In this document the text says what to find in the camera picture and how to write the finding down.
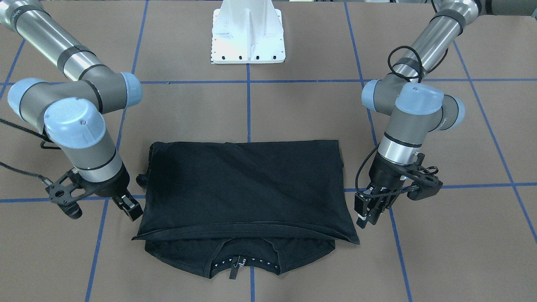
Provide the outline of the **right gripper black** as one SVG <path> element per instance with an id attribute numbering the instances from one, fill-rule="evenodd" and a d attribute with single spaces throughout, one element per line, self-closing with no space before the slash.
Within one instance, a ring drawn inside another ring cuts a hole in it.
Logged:
<path id="1" fill-rule="evenodd" d="M 143 214 L 140 203 L 128 191 L 129 173 L 124 164 L 115 176 L 103 182 L 89 182 L 82 178 L 82 187 L 90 194 L 113 198 L 114 203 L 130 219 L 136 221 Z"/>

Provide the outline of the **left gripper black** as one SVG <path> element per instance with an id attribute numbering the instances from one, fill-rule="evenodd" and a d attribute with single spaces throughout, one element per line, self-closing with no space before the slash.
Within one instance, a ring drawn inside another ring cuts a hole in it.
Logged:
<path id="1" fill-rule="evenodd" d="M 369 223 L 376 225 L 378 218 L 384 210 L 391 208 L 398 194 L 406 193 L 403 189 L 404 180 L 401 180 L 401 172 L 407 170 L 410 166 L 393 163 L 379 153 L 374 156 L 372 165 L 369 170 L 371 195 L 388 194 L 380 197 L 370 197 L 363 192 L 355 193 L 355 212 L 358 214 L 356 224 L 360 228 L 365 228 Z"/>

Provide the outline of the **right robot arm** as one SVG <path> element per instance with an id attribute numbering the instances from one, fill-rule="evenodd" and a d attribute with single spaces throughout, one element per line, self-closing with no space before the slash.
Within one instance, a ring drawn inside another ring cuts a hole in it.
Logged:
<path id="1" fill-rule="evenodd" d="M 73 165 L 56 181 L 39 176 L 50 201 L 73 219 L 82 216 L 78 201 L 89 195 L 111 198 L 132 221 L 142 216 L 142 207 L 128 191 L 129 173 L 103 117 L 140 103 L 140 81 L 131 73 L 113 72 L 56 23 L 38 0 L 2 0 L 1 23 L 35 46 L 70 80 L 51 84 L 26 78 L 8 91 L 15 114 L 55 143 Z"/>

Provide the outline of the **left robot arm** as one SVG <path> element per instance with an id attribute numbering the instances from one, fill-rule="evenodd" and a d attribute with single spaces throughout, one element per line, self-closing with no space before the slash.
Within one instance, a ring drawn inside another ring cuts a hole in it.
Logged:
<path id="1" fill-rule="evenodd" d="M 426 136 L 459 125 L 465 115 L 462 101 L 424 84 L 427 74 L 443 60 L 449 46 L 481 13 L 476 0 L 443 0 L 441 7 L 405 54 L 388 61 L 390 72 L 369 81 L 361 94 L 362 104 L 387 115 L 389 122 L 380 143 L 369 157 L 370 183 L 355 194 L 357 225 L 375 225 L 399 195 L 422 200 L 436 195 L 443 186 L 435 166 L 424 167 L 420 149 Z"/>

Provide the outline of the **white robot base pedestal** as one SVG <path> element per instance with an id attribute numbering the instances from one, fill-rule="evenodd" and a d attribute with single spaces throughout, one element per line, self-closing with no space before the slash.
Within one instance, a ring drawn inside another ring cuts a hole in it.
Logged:
<path id="1" fill-rule="evenodd" d="M 271 0 L 224 0 L 213 11 L 211 63 L 270 64 L 285 59 L 282 12 Z"/>

